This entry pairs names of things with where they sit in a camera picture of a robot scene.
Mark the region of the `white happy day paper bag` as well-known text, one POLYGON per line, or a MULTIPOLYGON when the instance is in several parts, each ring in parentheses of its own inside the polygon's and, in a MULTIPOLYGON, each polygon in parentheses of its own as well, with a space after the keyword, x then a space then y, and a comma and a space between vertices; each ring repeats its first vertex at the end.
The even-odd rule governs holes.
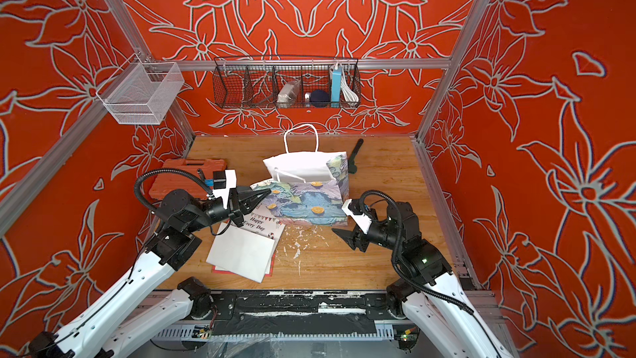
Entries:
POLYGON ((284 228, 281 220, 252 214, 242 227, 230 225, 223 235, 215 237, 206 263, 216 270, 262 283, 273 264, 284 228))

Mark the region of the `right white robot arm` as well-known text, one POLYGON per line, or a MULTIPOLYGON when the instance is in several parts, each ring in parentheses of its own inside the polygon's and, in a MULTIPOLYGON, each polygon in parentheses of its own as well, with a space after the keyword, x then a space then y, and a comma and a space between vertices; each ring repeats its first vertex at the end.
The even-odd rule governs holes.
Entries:
POLYGON ((389 285, 389 312, 416 325, 445 357, 510 357, 463 290, 440 250, 422 237, 417 215, 408 202, 369 190, 344 202, 353 230, 334 232, 351 250, 369 245, 390 250, 399 276, 389 285))

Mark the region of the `red RICH paper bag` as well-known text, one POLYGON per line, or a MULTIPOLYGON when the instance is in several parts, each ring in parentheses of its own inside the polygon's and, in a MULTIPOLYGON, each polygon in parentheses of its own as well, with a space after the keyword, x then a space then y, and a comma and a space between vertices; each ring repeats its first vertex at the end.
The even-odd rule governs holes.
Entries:
MULTIPOLYGON (((276 255, 273 255, 271 260, 269 261, 268 264, 268 268, 264 274, 265 277, 271 277, 273 275, 273 267, 274 267, 274 260, 276 259, 276 255)), ((231 271, 226 270, 225 268, 221 268, 219 266, 214 266, 213 267, 213 272, 214 273, 224 273, 224 274, 232 274, 231 271)))

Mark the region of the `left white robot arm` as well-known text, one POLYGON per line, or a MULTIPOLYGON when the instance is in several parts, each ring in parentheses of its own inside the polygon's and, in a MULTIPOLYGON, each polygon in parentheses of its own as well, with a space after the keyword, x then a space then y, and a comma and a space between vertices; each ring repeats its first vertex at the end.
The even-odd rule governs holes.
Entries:
POLYGON ((215 302, 210 290, 189 278, 160 303, 132 318, 130 315, 163 281, 176 273, 196 252, 196 232, 218 223, 242 226, 267 197, 268 188, 240 187, 233 171, 193 175, 164 167, 146 172, 134 184, 135 197, 159 220, 130 269, 79 316, 56 332, 43 331, 29 344, 29 357, 127 357, 172 323, 192 313, 208 315, 215 302), (205 199, 184 189, 173 190, 155 205, 142 193, 144 182, 164 173, 185 177, 205 192, 205 199))

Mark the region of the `colourful patterned paper bag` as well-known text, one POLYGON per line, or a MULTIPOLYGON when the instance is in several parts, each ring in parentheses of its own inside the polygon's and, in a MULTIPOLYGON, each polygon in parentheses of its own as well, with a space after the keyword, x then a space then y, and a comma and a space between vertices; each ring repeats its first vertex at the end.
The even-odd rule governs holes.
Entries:
POLYGON ((289 129, 283 134, 283 142, 284 153, 263 160, 270 178, 252 185, 254 190, 271 190, 263 205, 286 225, 347 225, 347 215, 342 210, 349 199, 347 152, 322 151, 320 136, 312 124, 289 129), (307 130, 314 134, 314 149, 291 150, 289 135, 307 130))

